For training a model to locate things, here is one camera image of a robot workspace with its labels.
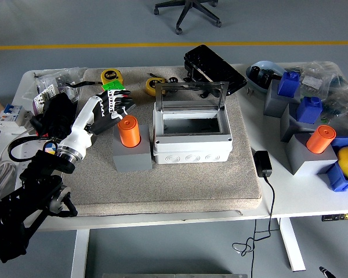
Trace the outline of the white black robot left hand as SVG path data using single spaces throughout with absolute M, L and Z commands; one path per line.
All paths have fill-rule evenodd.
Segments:
M 72 125 L 71 133 L 58 144 L 57 156 L 84 159 L 95 136 L 119 123 L 135 106 L 129 90 L 107 90 L 89 98 Z

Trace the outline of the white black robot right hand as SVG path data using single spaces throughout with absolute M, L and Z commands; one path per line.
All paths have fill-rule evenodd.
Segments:
M 319 270 L 326 278 L 336 278 L 335 275 L 333 275 L 328 269 L 324 268 L 323 266 L 320 266 Z

